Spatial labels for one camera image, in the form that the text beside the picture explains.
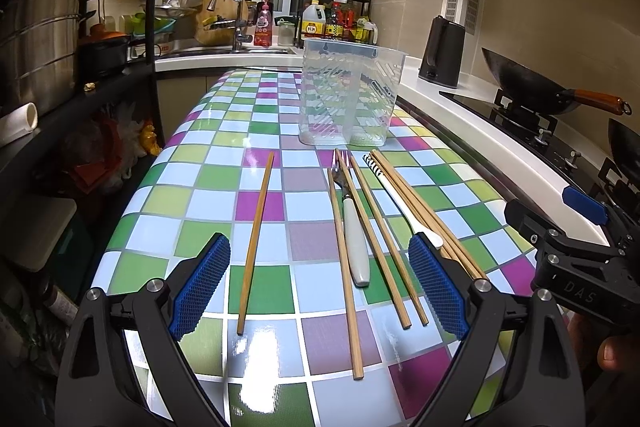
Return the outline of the person's right hand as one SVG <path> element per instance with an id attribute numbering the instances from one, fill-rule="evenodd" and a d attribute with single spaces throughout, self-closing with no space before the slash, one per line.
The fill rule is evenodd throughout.
<path id="1" fill-rule="evenodd" d="M 639 337 L 614 336 L 608 326 L 574 314 L 567 326 L 578 364 L 597 362 L 608 373 L 639 374 Z"/>

